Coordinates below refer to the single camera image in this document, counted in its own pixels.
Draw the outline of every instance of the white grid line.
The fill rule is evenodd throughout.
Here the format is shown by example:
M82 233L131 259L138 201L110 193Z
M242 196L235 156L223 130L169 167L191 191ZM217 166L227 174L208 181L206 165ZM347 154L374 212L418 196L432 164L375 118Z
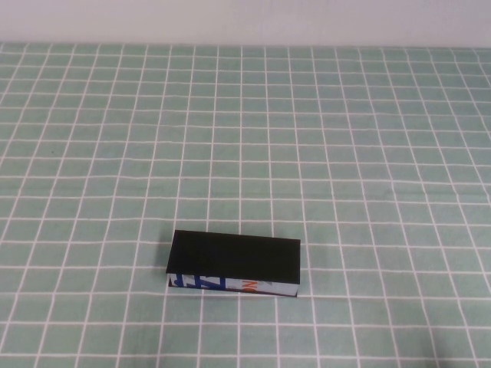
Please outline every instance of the white grid line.
M413 155L414 160L416 160L416 158L414 156L414 151L413 151L413 148L412 147L410 148L410 151L411 151L411 154ZM421 178L421 181L423 182L422 177L421 177L421 174L420 174L420 170L419 170L419 168L417 166L416 166L416 171L417 171L418 176ZM428 202L428 194L427 194L426 189L423 189L423 192L424 192L425 199ZM434 225L435 232L437 234L438 243L439 243L440 247L443 248L442 241L440 240L440 233L438 232L438 229L437 229L437 226L436 226L436 222L435 222L435 219L434 219L434 215L433 215L433 210L432 210L430 204L428 204L428 209L429 209L429 212L430 212L431 221L432 221L432 223ZM446 266L447 270L450 271L450 266L448 264L447 257L444 254L444 252L442 252L442 256L443 256L443 260L445 261L445 266ZM450 276L450 283L452 284L453 293L457 297L458 296L458 293L456 292L455 283L453 282L453 279L452 279L451 276ZM465 320L465 316L464 316L464 313L463 313L462 305L459 302L458 297L457 297L457 303L459 305L460 315L463 318L464 323L466 324L466 320ZM438 352L437 352L437 348L436 348L437 345L434 342L435 339L434 339L433 331L430 329L429 332L430 332L430 339L431 339L432 348L433 348L433 354L435 356L435 359L436 359L436 362L437 362L437 366L440 366L440 362L437 360L437 358L438 358L438 355L437 355ZM474 348L473 348L473 345L472 345L472 341L471 341L470 333L469 333L469 330L468 329L466 329L466 333L467 333L468 341L470 343L470 348L471 348L471 351L472 351L473 359L475 360L476 359L476 353L474 352Z
M265 84L268 84L268 75L265 73ZM268 99L268 89L266 88L265 90L266 93L266 100ZM269 129L270 129L270 122L269 122L269 106L266 104L266 129L268 131L268 175L269 175L269 211L270 211L270 222L271 222L271 236L275 236L275 223L273 222L274 215L273 215L273 194L272 194L272 169L271 169L271 146L270 140L269 140ZM278 325L278 297L274 296L275 299L275 332L276 332L276 366L278 368L281 368L281 360L280 360L280 346L279 346L279 325Z
M84 93L87 92L87 86L85 87L84 89ZM78 110L77 110L77 113L80 112L80 108L81 108L81 104L79 105L78 107ZM71 138L74 134L74 131L75 131L75 125L72 126L71 128L71 131L70 131L70 136L68 137L68 142L71 141ZM64 158L66 156L66 153L68 151L68 146L69 146L69 143L67 144L67 146L65 147L65 151L64 151L64 155L63 157L61 158L61 162L60 162L60 166L58 167L58 171L57 171L57 179L59 178L59 174L60 174L60 171L61 171L61 167L62 167L62 163L64 161ZM88 183L88 178L85 179L85 183L84 183L84 190L87 188L87 183ZM44 209L44 213L43 213L43 220L41 220L41 224L39 225L39 228L41 229L42 227L42 224L43 224L43 221L47 218L47 213L48 213L48 207L50 205L50 202L51 200L53 199L53 190L51 190L50 192L50 198L48 199L48 202L46 203L46 206L45 206L45 209ZM63 273L64 273L64 269L65 269L65 266L66 266L66 262L67 262L67 259L68 259L68 254L69 254L69 251L70 251L70 244L71 244L71 239L73 238L74 236L74 232L75 232L75 225L77 224L77 217L79 216L80 214L80 210L81 210L81 206L82 206L82 202L83 202L83 195L81 197L81 200L80 200L80 203L78 205L78 209L77 209L77 214L75 216L75 219L74 219L74 225L72 227L72 230L71 230L71 233L70 233L70 240L68 241L68 246L67 246L67 249L65 250L65 253L64 253L64 257L63 257L63 263L61 265L61 268L60 268L60 271L59 271L59 274L58 274L58 279L56 281L56 285L54 287L54 291L57 291L58 288L60 287L60 283L61 283L61 278L63 276ZM50 303L50 307L49 307L49 311L48 311L48 315L46 317L46 324L43 326L43 333L42 333L42 336L41 336L41 342L39 343L39 349L38 349L38 356L36 357L36 361L35 361L35 367L38 366L39 364L39 357L40 357L40 354L42 353L42 349L44 347L44 340L46 338L46 333L48 332L48 323L50 322L50 319L51 319L51 315L53 313L53 308L54 308L54 294L53 296L51 297L51 303Z
M145 48L145 56L143 57L144 60L146 60L146 58L147 58L147 52L148 52L148 45ZM140 90L142 78L143 78L143 71L141 71L140 83L138 84L138 90ZM135 114L135 111L133 111L133 115L132 115L131 121L133 121L134 114ZM127 139L130 138L130 132L131 132L131 123L130 123L130 128L128 129ZM127 147L128 147L128 143L126 143L125 146L124 146L124 154L123 154L123 156L125 156ZM122 170L122 168L123 168L123 162L121 162L120 171ZM109 217L110 220L113 218L113 210L114 210L114 202L115 202L115 200L116 199L113 198L113 202L111 204L110 217ZM146 206L147 206L147 197L145 197L144 202L143 202L142 218L145 215L145 207ZM109 227L110 227L110 221L107 223L107 232L109 232ZM138 239L140 239L142 227L143 227L143 219L140 220L140 229L138 230ZM135 259L133 261L133 265L135 265L137 263L139 245L140 245L140 242L137 241L137 249L135 251ZM134 280L134 268L131 271L129 290L131 290L131 287L133 286L133 280ZM127 296L127 298L126 298L126 305L124 307L124 319L123 319L123 326L121 327L121 332L120 332L120 342L119 342L119 346L117 348L116 366L119 366L120 355L122 354L122 350L123 350L125 324L126 324L127 319L128 319L128 309L129 309L129 307L130 307L130 295Z
M348 117L348 126L351 127L351 120L350 120L349 116L347 116L347 117ZM353 136L353 131L352 130L350 130L350 135L351 135L351 140L354 142L354 136ZM357 170L358 170L358 175L360 177L362 177L361 170L360 170L360 165L359 165L359 160L358 160L358 155L357 155L356 150L354 151L354 160L356 162L356 167L357 167ZM370 212L368 211L368 204L367 204L367 199L366 199L366 196L365 196L365 191L364 191L363 186L361 187L361 194L362 194L363 200L364 200L364 209L365 209L365 212L366 212L368 221L370 221ZM372 229L371 226L369 226L369 230L370 230L371 244L374 244L375 243L375 237L374 237L374 231L373 231L373 229ZM392 328L392 316L390 315L390 307L389 307L389 302L387 300L387 291L386 291L386 288L385 288L385 281L384 281L384 277L382 275L381 263L380 263L380 260L378 258L378 253L377 253L377 250L375 248L374 248L374 253L375 253L375 260L377 262L377 268L378 268L379 278L381 280L382 294L384 296L384 303L385 303L385 307L387 309L387 320L389 322L390 335L392 337L392 345L394 347L394 354L395 354L396 359L397 359L397 366L400 368L401 365L400 365L400 360L399 360L399 353L397 351L396 337L395 337L395 334L394 334L394 329Z
M118 66L121 63L122 56L123 56L123 51L121 50L121 54L120 54ZM101 130L99 131L99 138L101 138L102 131L103 131L103 129L101 127ZM128 129L127 138L129 138L129 136L130 136L130 130ZM114 207L114 198L112 199L111 209L113 207ZM77 368L78 367L78 364L80 363L80 356L82 354L82 349L83 349L83 346L84 346L85 332L87 330L87 322L89 321L89 317L90 317L90 314L91 314L91 307L92 307L92 303L93 303L93 295L94 295L94 292L95 292L95 286L96 286L96 283L97 283L97 277L98 277L99 270L100 270L100 267L99 266L101 266L102 255L104 253L104 244L105 244L104 240L107 237L107 232L109 230L109 225L110 225L110 223L108 222L107 223L107 227L106 227L106 232L104 233L103 246L101 246L101 253L99 254L99 259L98 259L98 262L97 262L97 266L98 267L97 267L97 269L95 271L94 280L92 281L91 292L89 293L89 295L90 295L89 296L89 304L88 304L88 307L87 307L87 311L85 312L84 326L82 327L82 334L81 334L81 338L80 338L80 343L78 344L78 348L77 348L77 356L76 356L76 360L75 360L75 364L74 364L74 367L75 368Z
M43 70L43 67L41 67L41 69L39 70L39 74L38 74L38 78L39 76L41 75L41 71ZM24 111L22 111L21 113L21 116L19 117L19 122L21 121L21 117L22 117L22 114L24 113ZM13 137L15 135L15 132L18 128L18 124L15 126L15 129L14 129L14 133L12 133L12 140L10 140L8 142L8 144L10 144L11 141L13 141ZM29 161L29 167L28 169L30 169L30 166L32 165L32 163L34 162L34 156L35 156L35 153L38 151L39 149L39 146L41 145L41 138L39 138L37 144L36 144L36 148L35 148L35 152L33 154L33 157L32 159ZM22 178L22 182L21 182L21 186L20 188L18 189L18 192L17 192L17 195L15 197L15 201L14 201L14 204L12 206L12 210L10 211L10 215L9 215L9 219L7 220L7 222L5 223L5 228L2 232L2 237L0 238L0 244L3 243L4 239L5 239L5 235L7 234L7 231L8 231L8 225L10 224L10 221L11 221L11 216L14 214L14 210L15 210L15 207L17 206L17 203L18 203L18 200L20 199L21 197L21 187L25 184L25 181L27 180L27 177L28 177L28 174L27 174L28 171L26 171L25 173L25 176ZM53 185L51 187L51 191L50 191L50 195L52 194L53 192L53 188L54 188L54 182L53 182ZM46 213L46 210L48 208L48 205L46 205L44 211L43 211L43 215ZM38 236L39 236L39 233L41 231L41 224L39 224L38 226L38 230L37 230L37 233L36 233L36 236L35 236L35 240L38 239ZM32 259L32 256L34 254L34 250L35 250L35 243L32 245L31 247L31 250L29 252L29 256L28 256L28 260L27 260L27 265L29 265L31 263L31 259ZM5 340L7 338L7 333L8 333L8 327L9 327L9 323L11 322L12 320L12 317L14 315L14 311L15 311L15 307L17 306L17 302L18 302L18 293L21 291L22 289L22 286L24 284L24 281L25 281L25 278L27 276L27 273L28 273L28 268L26 268L23 272L22 272L22 277L21 277L21 281L17 287L17 292L15 293L15 299L14 299L14 304L12 305L12 309L11 309L11 313L8 315L8 319L7 319L7 324L5 325L5 330L3 332L3 336L2 336L2 340L0 341L0 352L2 352L3 350L3 346L5 344Z
M170 47L169 49L169 55L172 54L172 46ZM163 90L165 92L167 88L167 76L166 76L166 80L165 80L165 84L163 85ZM160 114L159 114L159 122L162 120L162 109L163 109L163 100L162 100L162 104L160 105ZM147 198L149 198L148 196L148 190L150 188L150 178L149 180L147 181L147 185L148 185L148 188L147 188ZM179 198L179 196L176 196L176 198L173 198L176 200L176 208L174 209L174 219L173 219L173 229L176 228L176 217L177 217L177 199ZM163 244L160 242L160 239L159 239L159 243L157 245L158 246L162 246ZM167 277L166 277L166 287L165 287L165 292L164 292L164 296L163 296L163 305L162 305L162 317L160 318L160 333L159 333L159 346L157 348L157 352L159 354L159 356L157 357L157 361L155 362L155 367L156 368L160 368L160 354L162 352L162 344L163 344L163 327L164 327L164 321L165 321L165 317L166 317L166 303L167 303L167 295L168 295L168 290L169 290L169 285L167 283Z

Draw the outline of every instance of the rectangular box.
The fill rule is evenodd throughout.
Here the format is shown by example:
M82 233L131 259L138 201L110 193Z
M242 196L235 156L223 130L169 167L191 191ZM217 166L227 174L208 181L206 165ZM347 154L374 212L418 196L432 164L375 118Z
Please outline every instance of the rectangular box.
M176 230L169 286L296 296L300 241Z

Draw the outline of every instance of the checkered pattern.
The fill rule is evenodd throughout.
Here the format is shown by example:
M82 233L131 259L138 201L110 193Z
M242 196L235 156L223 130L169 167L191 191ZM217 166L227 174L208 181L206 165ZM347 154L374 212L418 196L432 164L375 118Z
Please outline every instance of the checkered pattern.
M491 366L491 51L1 44L0 366ZM298 298L168 289L175 228Z

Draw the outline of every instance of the blue graphic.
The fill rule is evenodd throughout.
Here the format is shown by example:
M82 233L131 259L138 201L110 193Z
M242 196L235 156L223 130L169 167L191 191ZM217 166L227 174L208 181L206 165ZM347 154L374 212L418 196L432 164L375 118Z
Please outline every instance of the blue graphic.
M200 276L194 276L194 284L189 283L189 279L184 284L184 279L181 274L176 274L176 280L174 284L182 288L207 288L211 290L225 290L225 278L218 278L219 283L211 282L209 280L202 280Z

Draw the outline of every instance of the black lid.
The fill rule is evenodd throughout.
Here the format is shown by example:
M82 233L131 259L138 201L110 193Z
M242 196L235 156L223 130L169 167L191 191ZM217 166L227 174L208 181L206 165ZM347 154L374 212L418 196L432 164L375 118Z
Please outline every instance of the black lid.
M166 272L300 284L300 241L176 230Z

